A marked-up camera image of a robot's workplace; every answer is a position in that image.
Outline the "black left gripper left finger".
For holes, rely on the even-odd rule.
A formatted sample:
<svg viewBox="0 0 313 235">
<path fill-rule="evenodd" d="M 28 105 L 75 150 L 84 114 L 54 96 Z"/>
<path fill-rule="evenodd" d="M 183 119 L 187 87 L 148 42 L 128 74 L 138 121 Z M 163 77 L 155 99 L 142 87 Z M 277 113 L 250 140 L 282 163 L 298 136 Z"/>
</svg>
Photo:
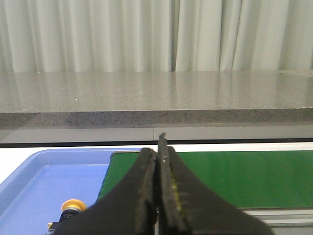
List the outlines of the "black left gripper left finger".
<svg viewBox="0 0 313 235">
<path fill-rule="evenodd" d="M 58 226 L 57 235 L 153 235 L 157 220 L 157 154 L 143 148 L 118 184 L 84 212 Z"/>
</svg>

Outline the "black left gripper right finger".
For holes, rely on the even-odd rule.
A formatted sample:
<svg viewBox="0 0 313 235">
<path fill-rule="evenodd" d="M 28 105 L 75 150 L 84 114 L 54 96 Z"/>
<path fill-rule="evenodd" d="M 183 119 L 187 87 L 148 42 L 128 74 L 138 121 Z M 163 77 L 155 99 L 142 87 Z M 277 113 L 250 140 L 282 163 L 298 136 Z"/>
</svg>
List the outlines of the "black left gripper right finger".
<svg viewBox="0 0 313 235">
<path fill-rule="evenodd" d="M 159 225 L 163 235 L 271 235 L 261 220 L 208 188 L 159 135 Z"/>
</svg>

